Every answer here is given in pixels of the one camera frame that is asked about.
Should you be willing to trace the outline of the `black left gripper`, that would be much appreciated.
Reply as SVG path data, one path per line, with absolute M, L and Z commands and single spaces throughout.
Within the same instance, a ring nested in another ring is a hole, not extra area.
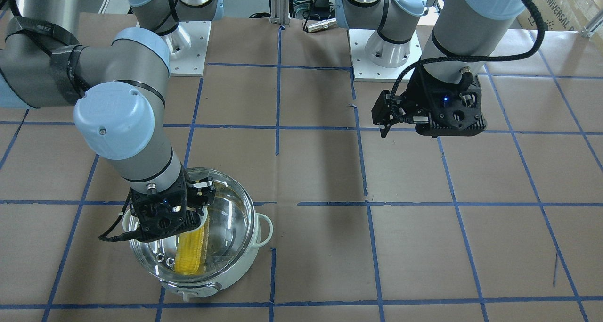
M 400 87 L 405 74 L 399 76 L 389 90 L 383 90 L 371 109 L 372 124 L 379 127 L 385 139 L 395 124 L 413 124 L 416 129 L 427 128 L 427 98 L 423 69 L 414 69 L 402 93 Z

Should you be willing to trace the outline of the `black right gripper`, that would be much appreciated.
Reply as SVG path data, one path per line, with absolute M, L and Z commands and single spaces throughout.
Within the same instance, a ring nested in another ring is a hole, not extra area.
M 206 215 L 208 206 L 213 204 L 217 192 L 214 178 L 208 176 L 194 181 L 188 169 L 184 169 L 183 174 L 187 186 L 187 208 L 194 209 L 203 217 Z

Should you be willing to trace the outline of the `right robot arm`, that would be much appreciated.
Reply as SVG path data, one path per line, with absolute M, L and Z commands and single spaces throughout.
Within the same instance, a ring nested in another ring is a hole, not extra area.
M 1 106 L 73 107 L 86 143 L 127 181 L 133 196 L 165 206 L 200 210 L 200 195 L 163 130 L 171 50 L 144 24 L 121 30 L 108 47 L 82 45 L 76 24 L 55 3 L 19 8 L 1 50 Z

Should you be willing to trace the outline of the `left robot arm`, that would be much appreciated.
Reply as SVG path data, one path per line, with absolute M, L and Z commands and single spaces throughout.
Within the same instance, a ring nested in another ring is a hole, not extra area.
M 367 50 L 386 68 L 401 66 L 428 0 L 336 0 L 341 28 L 371 30 Z M 526 52 L 494 56 L 495 47 L 522 11 L 532 15 L 537 36 Z M 390 90 L 383 90 L 371 118 L 386 137 L 395 124 L 413 124 L 420 135 L 478 135 L 487 128 L 477 78 L 485 62 L 518 61 L 533 56 L 547 25 L 533 0 L 444 0 L 439 18 L 418 61 L 410 64 Z

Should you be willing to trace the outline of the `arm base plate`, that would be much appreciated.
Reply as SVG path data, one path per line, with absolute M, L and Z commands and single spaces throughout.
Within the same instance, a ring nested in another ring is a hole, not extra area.
M 403 44 L 384 41 L 376 30 L 350 29 L 348 34 L 356 81 L 394 82 L 422 53 L 416 32 Z
M 144 34 L 143 43 L 149 43 L 168 66 L 170 75 L 202 77 L 211 26 L 211 21 L 175 23 L 169 18 L 159 32 Z

